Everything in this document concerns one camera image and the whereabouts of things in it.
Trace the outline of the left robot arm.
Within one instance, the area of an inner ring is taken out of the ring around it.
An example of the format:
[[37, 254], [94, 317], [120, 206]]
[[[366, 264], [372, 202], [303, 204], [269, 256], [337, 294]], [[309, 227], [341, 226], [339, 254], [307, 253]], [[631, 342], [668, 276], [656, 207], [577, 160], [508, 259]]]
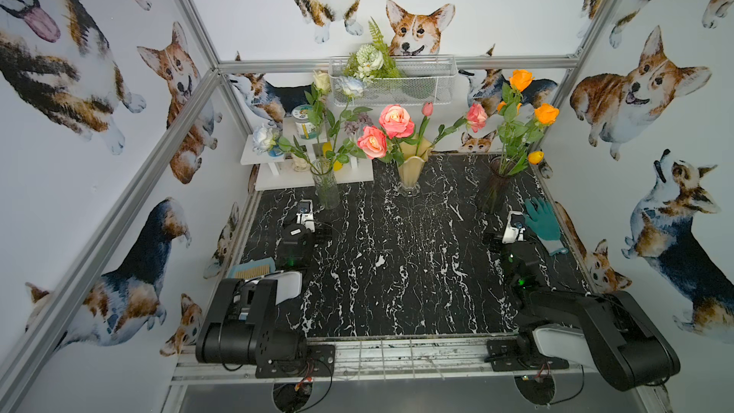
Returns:
[[222, 280], [197, 338], [198, 363], [219, 364], [229, 371], [252, 365], [260, 379], [323, 376], [333, 370], [334, 345], [310, 345], [303, 332], [276, 327], [278, 306], [298, 298], [302, 286], [303, 273], [298, 270]]

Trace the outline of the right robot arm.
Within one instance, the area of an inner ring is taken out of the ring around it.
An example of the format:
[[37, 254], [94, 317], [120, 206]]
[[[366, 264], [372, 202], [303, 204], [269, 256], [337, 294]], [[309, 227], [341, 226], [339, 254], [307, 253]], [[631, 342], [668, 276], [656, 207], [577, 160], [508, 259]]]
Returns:
[[619, 391], [659, 386], [680, 373], [675, 350], [627, 292], [552, 290], [538, 280], [536, 264], [514, 254], [501, 236], [486, 233], [483, 243], [499, 256], [508, 297], [525, 329], [581, 337], [579, 343], [533, 337], [539, 354], [594, 368]]

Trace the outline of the pink tulip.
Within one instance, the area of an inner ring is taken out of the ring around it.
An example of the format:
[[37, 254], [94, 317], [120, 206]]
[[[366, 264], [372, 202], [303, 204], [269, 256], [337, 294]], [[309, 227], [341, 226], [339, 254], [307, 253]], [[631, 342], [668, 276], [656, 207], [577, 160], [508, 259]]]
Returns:
[[428, 101], [424, 104], [422, 107], [422, 115], [424, 116], [422, 118], [422, 122], [420, 125], [418, 137], [417, 137], [417, 144], [416, 144], [416, 155], [421, 156], [422, 153], [424, 153], [424, 146], [422, 145], [424, 143], [424, 134], [428, 127], [428, 124], [430, 123], [430, 118], [433, 115], [434, 112], [434, 104], [432, 101]]

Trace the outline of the orange tulip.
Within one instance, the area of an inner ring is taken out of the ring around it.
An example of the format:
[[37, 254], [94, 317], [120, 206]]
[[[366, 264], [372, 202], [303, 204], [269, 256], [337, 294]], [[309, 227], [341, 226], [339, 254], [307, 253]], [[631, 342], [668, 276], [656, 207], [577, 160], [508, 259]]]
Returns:
[[514, 176], [521, 171], [525, 170], [530, 164], [540, 164], [544, 160], [544, 153], [542, 151], [535, 151], [529, 154], [523, 155], [517, 163], [508, 172], [508, 176]]

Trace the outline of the pink rose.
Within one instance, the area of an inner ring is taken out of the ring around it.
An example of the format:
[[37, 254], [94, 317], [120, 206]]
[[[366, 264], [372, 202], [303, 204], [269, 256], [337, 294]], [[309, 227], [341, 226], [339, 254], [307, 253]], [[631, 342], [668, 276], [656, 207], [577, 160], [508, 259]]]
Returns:
[[390, 158], [398, 166], [405, 161], [401, 145], [407, 143], [412, 145], [415, 139], [415, 122], [410, 114], [401, 105], [394, 104], [385, 107], [378, 119], [380, 129], [387, 138], [387, 158]]
[[436, 139], [432, 141], [431, 145], [435, 147], [441, 140], [457, 132], [462, 127], [464, 129], [471, 130], [473, 133], [478, 133], [486, 126], [488, 118], [489, 116], [487, 116], [485, 108], [481, 104], [472, 103], [468, 112], [462, 118], [456, 120], [454, 124], [451, 124], [450, 126], [441, 125], [439, 127], [439, 134]]
[[401, 158], [398, 142], [382, 127], [365, 126], [362, 136], [357, 140], [357, 146], [371, 160], [397, 164]]

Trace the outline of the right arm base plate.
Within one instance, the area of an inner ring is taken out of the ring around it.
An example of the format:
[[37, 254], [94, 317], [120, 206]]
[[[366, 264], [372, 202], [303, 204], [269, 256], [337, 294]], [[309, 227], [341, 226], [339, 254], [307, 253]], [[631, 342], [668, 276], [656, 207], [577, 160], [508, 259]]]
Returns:
[[541, 369], [566, 370], [569, 361], [542, 355], [534, 340], [527, 335], [519, 335], [512, 340], [488, 340], [485, 362], [495, 372], [539, 371]]

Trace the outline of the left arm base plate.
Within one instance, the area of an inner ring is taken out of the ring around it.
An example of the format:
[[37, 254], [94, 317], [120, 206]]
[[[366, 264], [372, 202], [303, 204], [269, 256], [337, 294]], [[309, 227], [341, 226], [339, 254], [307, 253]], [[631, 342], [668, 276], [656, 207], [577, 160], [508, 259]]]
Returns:
[[295, 348], [268, 348], [258, 361], [255, 376], [258, 379], [330, 378], [334, 373], [336, 346], [307, 344]]

